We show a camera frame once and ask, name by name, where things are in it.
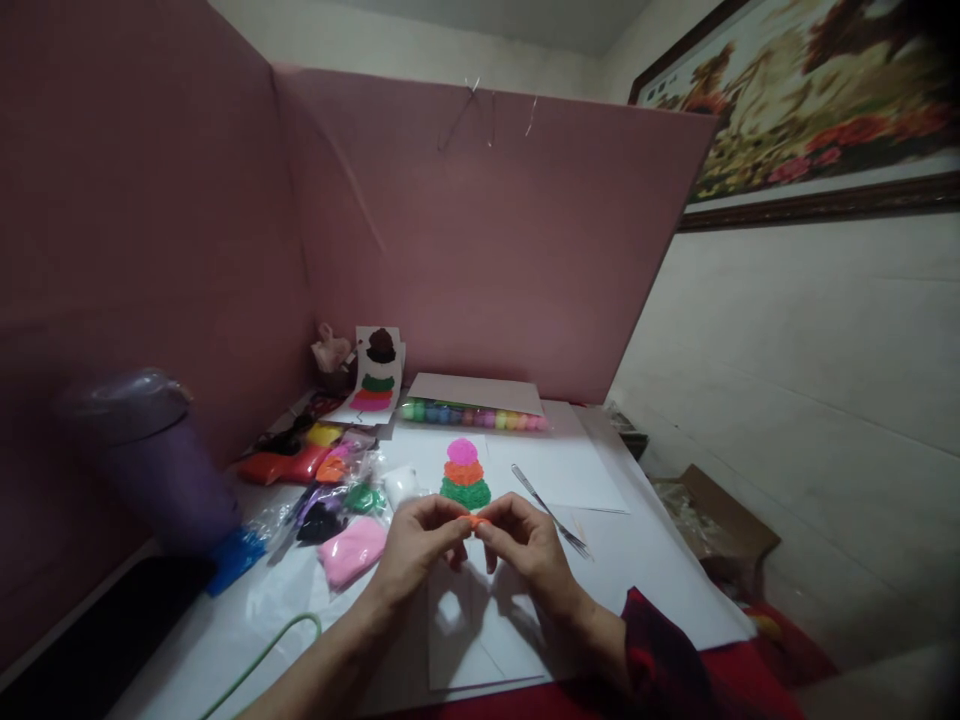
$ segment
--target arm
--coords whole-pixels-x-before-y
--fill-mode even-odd
[[[404,505],[370,584],[353,606],[240,716],[242,720],[344,717],[383,656],[408,600],[440,558],[466,559],[467,510],[439,495]]]
[[[534,602],[620,691],[665,717],[717,715],[696,649],[639,591],[628,593],[622,617],[595,602],[570,572],[553,521],[518,495],[504,495],[478,515],[491,521],[476,530],[487,572],[497,558],[512,565]]]
[[[491,522],[476,530],[485,545],[487,572],[496,569],[498,557],[516,568],[540,609],[577,639],[604,676],[630,693],[624,652],[627,624],[574,580],[550,517],[514,493],[494,500],[477,515]]]

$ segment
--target orange clay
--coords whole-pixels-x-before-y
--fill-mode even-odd
[[[483,467],[479,462],[473,462],[470,465],[457,465],[455,462],[448,461],[443,466],[443,474],[450,478],[450,482],[454,485],[466,487],[483,480]]]
[[[493,525],[493,523],[490,522],[489,520],[487,520],[486,518],[479,518],[479,517],[477,517],[476,515],[467,515],[467,517],[470,518],[470,529],[471,529],[471,530],[476,530],[476,529],[477,529],[478,527],[480,527],[483,523],[487,523],[487,525]]]
[[[317,469],[317,482],[338,483],[347,472],[347,466],[339,457],[328,457]]]

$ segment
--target green cable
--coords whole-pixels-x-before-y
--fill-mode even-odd
[[[316,627],[317,627],[317,637],[318,637],[318,638],[320,637],[320,632],[321,632],[321,630],[320,630],[320,618],[318,618],[318,617],[317,617],[316,615],[314,615],[313,613],[300,613],[299,615],[297,615],[297,616],[296,616],[295,618],[293,618],[290,622],[288,622],[286,625],[283,626],[283,629],[282,629],[279,633],[277,633],[276,637],[274,637],[273,640],[270,641],[270,644],[267,645],[267,647],[265,647],[265,648],[263,649],[263,652],[261,652],[261,653],[257,656],[256,660],[253,661],[253,663],[250,665],[250,667],[248,667],[246,670],[244,670],[244,671],[243,671],[243,674],[236,679],[236,681],[233,683],[233,685],[231,685],[231,686],[227,689],[227,691],[226,691],[223,695],[221,695],[220,698],[219,698],[213,705],[210,706],[210,709],[209,709],[209,710],[207,710],[203,715],[200,716],[200,720],[207,720],[207,718],[209,718],[209,717],[210,717],[211,715],[213,715],[217,710],[219,710],[219,709],[220,709],[220,706],[223,705],[223,703],[225,703],[225,702],[227,701],[227,698],[230,697],[231,695],[233,695],[233,693],[236,692],[237,688],[240,687],[240,686],[243,684],[244,680],[246,680],[248,677],[250,677],[250,673],[252,673],[254,670],[256,670],[256,669],[257,669],[257,666],[259,666],[260,663],[263,662],[263,659],[267,656],[267,653],[269,653],[271,650],[273,650],[273,646],[276,645],[278,642],[280,642],[280,639],[281,639],[284,635],[287,634],[287,630],[289,630],[290,628],[292,628],[294,625],[296,625],[298,622],[301,622],[302,620],[309,620],[309,621],[312,622],[314,625],[316,625]]]

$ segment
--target painting of flowers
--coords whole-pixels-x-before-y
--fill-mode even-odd
[[[955,155],[949,70],[903,0],[758,0],[638,104],[720,118],[697,203]]]

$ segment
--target pink partition board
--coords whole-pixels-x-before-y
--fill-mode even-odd
[[[464,110],[465,87],[276,71],[324,317],[399,327],[408,382],[602,402],[716,120],[483,90]]]
[[[159,365],[225,463],[309,383],[271,69],[204,2],[0,13],[0,668],[146,538],[46,415]]]

